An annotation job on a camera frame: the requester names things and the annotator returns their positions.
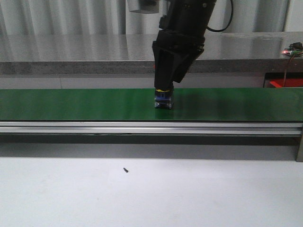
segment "cable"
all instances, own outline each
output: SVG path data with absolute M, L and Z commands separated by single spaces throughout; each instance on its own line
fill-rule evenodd
M 231 17 L 230 17 L 230 19 L 229 19 L 229 22 L 228 22 L 226 28 L 223 28 L 223 29 L 220 29 L 220 30 L 216 30 L 216 29 L 212 29 L 212 28 L 210 28 L 210 27 L 207 26 L 207 29 L 208 29 L 209 31 L 211 31 L 211 32 L 223 32 L 223 31 L 225 31 L 225 30 L 229 27 L 229 25 L 231 25 L 231 23 L 232 23 L 232 18 L 233 18 L 233 0 L 231 0 L 231 5 L 232 5 Z
M 284 79 L 283 79 L 283 86 L 282 86 L 282 87 L 285 87 L 287 69 L 288 69 L 288 67 L 289 67 L 289 64 L 292 62 L 292 60 L 293 60 L 294 58 L 295 58 L 295 55 L 293 55 L 293 56 L 288 60 L 287 66 L 286 66 L 285 71 L 284 71 Z

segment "granite countertop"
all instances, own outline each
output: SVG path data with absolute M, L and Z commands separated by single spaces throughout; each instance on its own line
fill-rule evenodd
M 157 35 L 0 36 L 0 74 L 153 73 Z M 281 51 L 303 32 L 206 34 L 190 72 L 283 72 Z M 303 71 L 303 57 L 289 71 Z

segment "metal bracket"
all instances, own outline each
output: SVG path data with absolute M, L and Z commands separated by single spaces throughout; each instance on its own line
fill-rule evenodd
M 302 131 L 302 137 L 298 150 L 297 162 L 303 162 L 303 131 Z

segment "aluminum rail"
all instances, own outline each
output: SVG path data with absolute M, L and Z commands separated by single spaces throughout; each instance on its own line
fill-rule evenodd
M 300 136 L 303 123 L 249 122 L 0 122 L 0 133 L 147 133 Z

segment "robotic arm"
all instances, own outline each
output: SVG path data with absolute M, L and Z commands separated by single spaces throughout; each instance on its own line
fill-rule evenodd
M 171 109 L 173 82 L 180 83 L 193 61 L 203 53 L 204 33 L 216 0 L 167 1 L 170 2 L 169 11 L 160 20 L 162 30 L 152 49 L 155 57 L 155 107 Z M 158 4 L 152 0 L 135 2 L 139 9 L 134 12 L 151 12 Z

